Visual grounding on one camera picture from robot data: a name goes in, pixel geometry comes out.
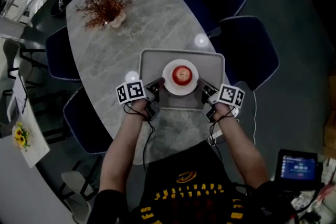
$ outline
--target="plate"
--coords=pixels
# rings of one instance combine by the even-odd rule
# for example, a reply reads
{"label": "plate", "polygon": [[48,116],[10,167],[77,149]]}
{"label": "plate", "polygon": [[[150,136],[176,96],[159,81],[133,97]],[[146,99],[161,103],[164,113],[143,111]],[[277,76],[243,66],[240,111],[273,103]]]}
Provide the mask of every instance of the plate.
{"label": "plate", "polygon": [[[178,66],[186,66],[191,70],[193,78],[191,79],[191,82],[189,84],[181,86],[175,83],[175,81],[173,80],[173,71]],[[198,81],[198,71],[191,62],[184,59],[177,59],[171,61],[170,63],[168,63],[168,65],[165,66],[162,72],[162,77],[164,77],[165,79],[164,86],[169,92],[174,95],[183,96],[193,92],[196,89]]]}

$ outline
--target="forearm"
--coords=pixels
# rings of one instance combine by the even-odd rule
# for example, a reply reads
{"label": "forearm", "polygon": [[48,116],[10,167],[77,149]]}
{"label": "forearm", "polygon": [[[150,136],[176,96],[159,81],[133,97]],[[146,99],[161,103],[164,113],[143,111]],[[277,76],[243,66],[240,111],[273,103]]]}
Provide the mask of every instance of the forearm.
{"label": "forearm", "polygon": [[219,121],[219,127],[245,183],[258,188],[268,181],[263,157],[247,138],[236,119],[234,117],[224,118]]}
{"label": "forearm", "polygon": [[127,114],[110,145],[101,170],[100,188],[125,193],[126,181],[133,163],[134,152],[141,131],[143,117]]}

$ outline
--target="screen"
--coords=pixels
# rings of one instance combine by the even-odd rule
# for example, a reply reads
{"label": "screen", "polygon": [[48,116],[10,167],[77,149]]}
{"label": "screen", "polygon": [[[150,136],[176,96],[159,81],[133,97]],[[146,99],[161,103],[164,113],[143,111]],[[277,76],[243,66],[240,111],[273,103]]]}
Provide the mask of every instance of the screen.
{"label": "screen", "polygon": [[283,156],[281,178],[315,180],[315,160]]}

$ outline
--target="floor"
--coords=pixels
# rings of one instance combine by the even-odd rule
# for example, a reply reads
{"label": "floor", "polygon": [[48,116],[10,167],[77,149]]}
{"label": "floor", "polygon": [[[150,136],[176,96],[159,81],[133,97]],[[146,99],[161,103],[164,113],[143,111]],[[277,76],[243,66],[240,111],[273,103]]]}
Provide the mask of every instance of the floor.
{"label": "floor", "polygon": [[[65,18],[50,16],[55,0],[47,1],[32,19],[33,28],[23,37],[44,44],[45,39],[66,25]],[[281,148],[322,152],[323,125],[329,114],[328,69],[334,63],[334,51],[310,0],[247,0],[241,15],[253,15],[265,24],[280,58],[275,75],[256,94],[256,146],[265,158],[269,175],[275,172]],[[61,89],[75,91],[80,85],[47,78],[45,92]],[[250,139],[254,132],[255,100],[247,92],[240,122]],[[41,120],[45,128],[52,118]],[[85,159],[82,171],[87,173],[95,160],[88,156],[73,137],[52,144],[50,153],[41,161],[51,182],[59,187],[60,174],[70,170],[76,161]],[[223,162],[232,181],[242,182],[230,158],[227,145],[219,144]],[[98,183],[99,171],[94,184]],[[142,166],[133,166],[127,183],[130,209],[140,201],[144,184]]]}

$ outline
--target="black t-shirt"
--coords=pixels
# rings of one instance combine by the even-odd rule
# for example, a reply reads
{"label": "black t-shirt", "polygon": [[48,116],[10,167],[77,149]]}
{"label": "black t-shirt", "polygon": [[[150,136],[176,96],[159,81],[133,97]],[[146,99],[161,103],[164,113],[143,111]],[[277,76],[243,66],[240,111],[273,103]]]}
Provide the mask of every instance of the black t-shirt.
{"label": "black t-shirt", "polygon": [[149,164],[140,205],[132,212],[125,195],[115,190],[100,192],[94,203],[88,224],[117,218],[122,223],[261,223],[264,215],[247,208],[251,202],[236,190],[206,142]]}

